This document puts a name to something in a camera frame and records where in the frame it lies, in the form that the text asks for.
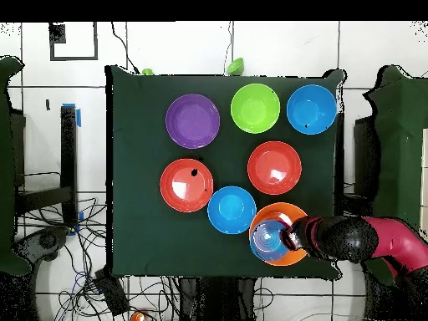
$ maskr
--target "table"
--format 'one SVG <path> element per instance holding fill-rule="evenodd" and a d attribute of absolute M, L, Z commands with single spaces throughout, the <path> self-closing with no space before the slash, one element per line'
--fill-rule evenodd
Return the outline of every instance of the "table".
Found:
<path fill-rule="evenodd" d="M 112 220 L 108 216 L 108 222 L 113 222 L 113 252 L 108 252 L 108 257 L 112 258 L 115 276 L 339 277 L 330 262 L 311 257 L 289 267 L 261 262 L 250 250 L 248 231 L 225 235 L 208 221 L 206 207 L 181 213 L 167 206 L 159 179 L 172 161 L 197 159 L 211 171 L 215 191 L 230 185 L 245 188 L 258 210 L 285 201 L 309 215 L 332 216 L 337 121 L 322 134 L 302 135 L 288 123 L 286 105 L 292 92 L 305 84 L 321 84 L 335 96 L 344 79 L 342 70 L 330 70 L 322 78 L 144 76 L 128 74 L 117 66 L 106 66 L 105 72 L 109 142 L 106 185 L 107 198 L 113 198 Z M 275 126 L 258 135 L 240 130 L 230 114 L 233 95 L 250 83 L 270 86 L 281 102 Z M 169 105 L 190 93 L 208 97 L 221 116 L 216 139 L 197 150 L 181 148 L 171 140 L 165 126 Z M 268 140 L 290 144 L 302 161 L 300 181 L 280 196 L 262 194 L 247 176 L 248 157 Z"/>

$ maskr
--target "green toy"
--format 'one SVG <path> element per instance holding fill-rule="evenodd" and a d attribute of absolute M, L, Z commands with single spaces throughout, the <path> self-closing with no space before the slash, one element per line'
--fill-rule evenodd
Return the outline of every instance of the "green toy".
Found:
<path fill-rule="evenodd" d="M 244 59 L 238 58 L 233 60 L 227 67 L 227 73 L 229 75 L 241 76 L 244 72 Z"/>

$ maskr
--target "green bowl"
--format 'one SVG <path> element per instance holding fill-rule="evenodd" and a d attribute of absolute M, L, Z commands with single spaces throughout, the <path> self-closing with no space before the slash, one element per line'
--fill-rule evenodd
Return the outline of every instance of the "green bowl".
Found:
<path fill-rule="evenodd" d="M 240 76 L 244 72 L 244 59 L 238 58 L 233 60 L 227 67 L 227 73 L 229 75 Z"/>
<path fill-rule="evenodd" d="M 233 96 L 231 115 L 235 124 L 247 133 L 262 133 L 272 128 L 278 119 L 279 98 L 263 84 L 241 87 Z"/>
<path fill-rule="evenodd" d="M 153 70 L 150 68 L 143 69 L 141 72 L 143 75 L 153 75 Z"/>

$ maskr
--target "blue tape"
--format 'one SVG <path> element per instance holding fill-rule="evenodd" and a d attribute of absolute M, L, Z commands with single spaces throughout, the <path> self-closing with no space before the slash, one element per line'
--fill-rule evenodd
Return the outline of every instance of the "blue tape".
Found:
<path fill-rule="evenodd" d="M 82 122 L 80 120 L 80 109 L 76 110 L 76 125 L 78 127 L 82 126 Z"/>
<path fill-rule="evenodd" d="M 80 213 L 79 213 L 79 215 L 78 215 L 78 220 L 79 220 L 79 222 L 81 222 L 81 221 L 83 221 L 84 220 L 84 213 L 81 211 Z M 75 227 L 74 227 L 74 230 L 76 231 L 76 232 L 80 232 L 80 225 L 76 225 Z M 69 236 L 70 237 L 73 237 L 74 235 L 76 235 L 76 233 L 75 232 L 71 232 L 70 234 L 69 234 Z"/>

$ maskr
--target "plate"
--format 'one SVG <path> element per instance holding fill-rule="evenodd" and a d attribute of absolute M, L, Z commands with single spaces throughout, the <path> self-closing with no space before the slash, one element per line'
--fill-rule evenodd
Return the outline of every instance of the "plate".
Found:
<path fill-rule="evenodd" d="M 160 177 L 160 193 L 177 211 L 198 211 L 208 203 L 212 191 L 211 172 L 198 160 L 175 160 Z"/>
<path fill-rule="evenodd" d="M 278 119 L 279 98 L 263 84 L 241 87 L 233 96 L 231 115 L 235 124 L 247 133 L 262 133 L 272 128 Z"/>
<path fill-rule="evenodd" d="M 300 133 L 315 135 L 327 130 L 336 119 L 336 99 L 319 85 L 305 85 L 293 92 L 287 102 L 290 125 Z"/>
<path fill-rule="evenodd" d="M 273 220 L 291 225 L 296 219 L 305 217 L 306 213 L 302 211 L 298 206 L 295 206 L 290 203 L 273 203 L 262 208 L 254 219 L 252 220 L 250 230 L 249 230 L 249 240 L 251 242 L 252 229 L 259 224 L 267 220 Z M 272 266 L 290 266 L 296 262 L 299 262 L 302 258 L 306 256 L 306 251 L 299 249 L 297 251 L 288 250 L 288 252 L 283 256 L 283 258 L 277 261 L 265 261 Z"/>
<path fill-rule="evenodd" d="M 212 195 L 207 211 L 208 219 L 219 232 L 240 234 L 250 227 L 257 208 L 249 192 L 226 186 Z"/>
<path fill-rule="evenodd" d="M 282 141 L 267 141 L 250 155 L 247 172 L 260 192 L 281 195 L 296 186 L 302 165 L 293 147 Z"/>
<path fill-rule="evenodd" d="M 183 148 L 197 149 L 210 144 L 220 129 L 217 107 L 201 94 L 185 94 L 166 112 L 166 130 Z"/>

